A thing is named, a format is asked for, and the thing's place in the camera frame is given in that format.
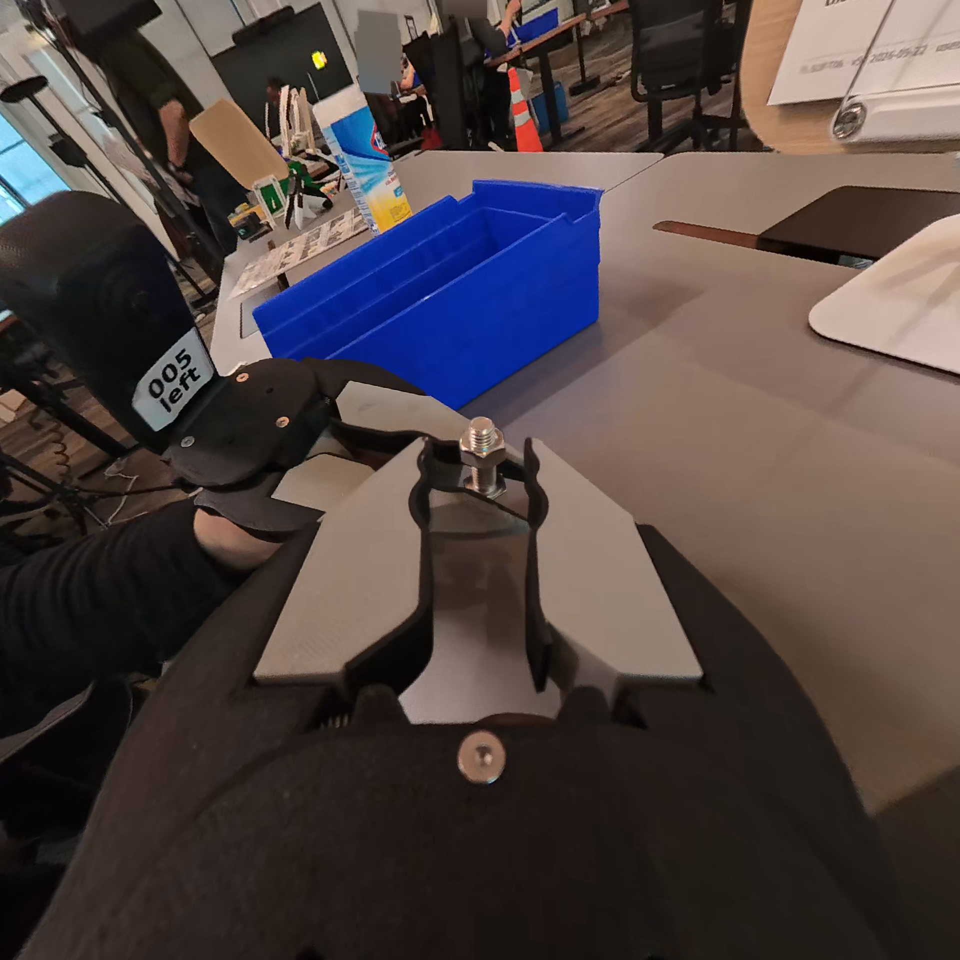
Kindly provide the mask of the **person's left forearm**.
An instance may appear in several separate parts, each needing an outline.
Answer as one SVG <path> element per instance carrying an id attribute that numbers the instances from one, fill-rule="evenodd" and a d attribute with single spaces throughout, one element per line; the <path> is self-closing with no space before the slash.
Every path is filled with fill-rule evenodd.
<path id="1" fill-rule="evenodd" d="M 3 738 L 170 660 L 246 579 L 200 549 L 196 509 L 184 499 L 2 567 Z"/>

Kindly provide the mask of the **blue plastic bin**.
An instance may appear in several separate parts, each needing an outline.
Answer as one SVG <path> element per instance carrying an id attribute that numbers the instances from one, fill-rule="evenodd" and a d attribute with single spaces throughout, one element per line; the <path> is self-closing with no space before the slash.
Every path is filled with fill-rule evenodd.
<path id="1" fill-rule="evenodd" d="M 476 179 L 253 318 L 274 358 L 365 362 L 459 409 L 597 323 L 602 196 Z"/>

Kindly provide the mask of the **steel hex bolt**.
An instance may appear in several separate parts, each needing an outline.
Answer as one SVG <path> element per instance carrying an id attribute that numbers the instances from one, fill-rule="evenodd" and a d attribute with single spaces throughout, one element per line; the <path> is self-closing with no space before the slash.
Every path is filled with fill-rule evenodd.
<path id="1" fill-rule="evenodd" d="M 486 416 L 477 416 L 469 421 L 466 429 L 462 433 L 461 438 L 467 434 L 472 434 L 474 436 L 480 435 L 481 437 L 484 437 L 491 436 L 495 433 L 499 433 L 503 436 L 502 431 L 490 418 Z M 503 477 L 499 473 L 499 469 L 506 463 L 507 458 L 504 460 L 504 462 L 497 464 L 477 463 L 475 465 L 464 463 L 461 459 L 462 464 L 469 469 L 469 476 L 464 481 L 464 487 L 474 494 L 489 500 L 496 500 L 499 498 L 506 490 L 506 484 L 503 480 Z"/>

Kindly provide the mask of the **black wall screen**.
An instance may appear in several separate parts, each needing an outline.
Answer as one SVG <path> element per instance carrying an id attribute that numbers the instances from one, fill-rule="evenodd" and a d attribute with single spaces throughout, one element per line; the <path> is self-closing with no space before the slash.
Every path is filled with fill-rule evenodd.
<path id="1" fill-rule="evenodd" d="M 284 6 L 234 31 L 232 39 L 211 63 L 230 97 L 256 125 L 270 105 L 270 79 L 306 90 L 311 105 L 354 81 L 320 3 L 297 12 Z"/>

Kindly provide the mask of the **printed instruction sheet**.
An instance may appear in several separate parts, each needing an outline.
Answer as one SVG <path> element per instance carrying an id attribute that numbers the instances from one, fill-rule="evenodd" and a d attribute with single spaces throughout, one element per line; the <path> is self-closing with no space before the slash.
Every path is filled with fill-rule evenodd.
<path id="1" fill-rule="evenodd" d="M 768 105 L 958 83 L 957 1 L 802 1 Z"/>

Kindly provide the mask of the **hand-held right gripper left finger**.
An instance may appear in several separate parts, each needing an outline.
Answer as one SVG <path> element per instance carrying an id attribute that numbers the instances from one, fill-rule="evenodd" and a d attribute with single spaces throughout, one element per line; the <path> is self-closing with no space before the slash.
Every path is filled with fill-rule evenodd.
<path id="1" fill-rule="evenodd" d="M 253 678 L 355 698 L 408 690 L 433 653 L 433 444 L 415 438 L 318 525 Z"/>

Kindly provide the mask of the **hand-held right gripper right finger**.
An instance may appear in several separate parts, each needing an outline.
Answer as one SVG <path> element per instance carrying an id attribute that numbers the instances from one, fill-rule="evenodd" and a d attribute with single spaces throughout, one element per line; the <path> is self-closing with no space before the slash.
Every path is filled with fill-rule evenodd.
<path id="1" fill-rule="evenodd" d="M 651 683 L 692 686 L 704 669 L 628 510 L 528 438 L 525 654 L 536 692 L 598 690 L 615 703 Z"/>

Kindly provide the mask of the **black office chair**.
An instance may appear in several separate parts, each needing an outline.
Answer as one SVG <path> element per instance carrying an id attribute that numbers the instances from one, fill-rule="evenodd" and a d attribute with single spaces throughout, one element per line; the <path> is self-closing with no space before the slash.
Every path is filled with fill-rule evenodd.
<path id="1" fill-rule="evenodd" d="M 708 149 L 748 127 L 739 67 L 750 1 L 629 1 L 630 95 L 646 108 L 637 152 L 668 154 L 684 141 Z"/>

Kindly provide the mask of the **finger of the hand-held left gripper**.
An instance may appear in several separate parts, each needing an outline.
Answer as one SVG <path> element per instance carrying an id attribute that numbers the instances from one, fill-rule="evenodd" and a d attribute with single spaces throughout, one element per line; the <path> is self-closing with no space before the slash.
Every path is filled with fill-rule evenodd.
<path id="1" fill-rule="evenodd" d="M 283 474 L 271 492 L 270 503 L 318 520 L 341 506 L 375 473 L 365 462 L 319 453 Z"/>
<path id="2" fill-rule="evenodd" d="M 474 460 L 462 460 L 462 439 L 475 426 L 496 427 L 489 417 L 468 418 L 432 396 L 358 381 L 348 381 L 333 405 L 330 435 L 351 454 L 385 461 L 426 438 L 433 482 L 466 481 Z"/>

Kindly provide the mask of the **printed paper strip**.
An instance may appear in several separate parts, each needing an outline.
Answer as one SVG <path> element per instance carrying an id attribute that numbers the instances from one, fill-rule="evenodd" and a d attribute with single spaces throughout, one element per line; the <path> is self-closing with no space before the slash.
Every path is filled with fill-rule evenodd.
<path id="1" fill-rule="evenodd" d="M 368 230 L 368 224 L 357 208 L 319 223 L 247 263 L 233 286 L 231 297 L 244 297 L 289 270 Z"/>

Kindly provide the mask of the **wooden board stand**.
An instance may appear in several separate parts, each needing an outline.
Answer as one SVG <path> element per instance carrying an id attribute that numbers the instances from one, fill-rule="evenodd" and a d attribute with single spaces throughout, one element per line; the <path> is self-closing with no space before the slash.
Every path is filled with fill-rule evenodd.
<path id="1" fill-rule="evenodd" d="M 220 99 L 189 121 L 198 143 L 247 190 L 267 178 L 288 179 L 287 162 L 232 100 Z"/>

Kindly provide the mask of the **white disinfecting wipes canister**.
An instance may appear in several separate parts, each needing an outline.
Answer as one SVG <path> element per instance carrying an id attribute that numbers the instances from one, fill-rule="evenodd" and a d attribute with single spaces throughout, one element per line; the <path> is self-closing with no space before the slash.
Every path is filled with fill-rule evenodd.
<path id="1" fill-rule="evenodd" d="M 381 235 L 409 219 L 413 210 L 357 83 L 318 101 L 313 114 L 370 232 Z"/>

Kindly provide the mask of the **orange traffic cone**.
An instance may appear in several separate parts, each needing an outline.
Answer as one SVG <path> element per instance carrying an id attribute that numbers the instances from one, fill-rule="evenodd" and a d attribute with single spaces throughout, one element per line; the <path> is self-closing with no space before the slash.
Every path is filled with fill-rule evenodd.
<path id="1" fill-rule="evenodd" d="M 523 96 L 519 74 L 514 67 L 510 67 L 507 76 L 516 150 L 522 154 L 541 154 L 544 152 L 544 145 L 532 119 L 529 103 Z"/>

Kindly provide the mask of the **person's left hand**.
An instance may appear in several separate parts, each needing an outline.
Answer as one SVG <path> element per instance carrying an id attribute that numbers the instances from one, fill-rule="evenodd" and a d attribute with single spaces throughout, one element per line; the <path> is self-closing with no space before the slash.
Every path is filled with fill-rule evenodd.
<path id="1" fill-rule="evenodd" d="M 203 508 L 194 511 L 193 533 L 199 549 L 211 561 L 235 573 L 259 569 L 282 547 Z"/>

